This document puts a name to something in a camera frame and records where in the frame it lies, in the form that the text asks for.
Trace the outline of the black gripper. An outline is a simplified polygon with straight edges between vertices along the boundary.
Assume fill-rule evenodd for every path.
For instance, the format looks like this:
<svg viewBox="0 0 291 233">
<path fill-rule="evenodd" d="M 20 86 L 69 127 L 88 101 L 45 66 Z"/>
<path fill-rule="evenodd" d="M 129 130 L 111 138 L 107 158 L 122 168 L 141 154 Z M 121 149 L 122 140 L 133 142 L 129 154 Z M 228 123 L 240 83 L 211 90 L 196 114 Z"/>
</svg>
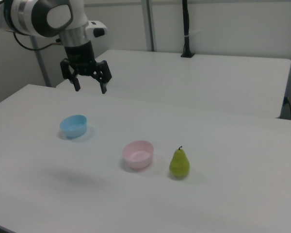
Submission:
<svg viewBox="0 0 291 233">
<path fill-rule="evenodd" d="M 73 84 L 75 91 L 81 89 L 77 75 L 92 76 L 100 84 L 102 94 L 107 92 L 107 83 L 112 75 L 107 61 L 96 62 L 91 41 L 76 47 L 64 47 L 67 58 L 60 62 L 62 76 Z"/>
</svg>

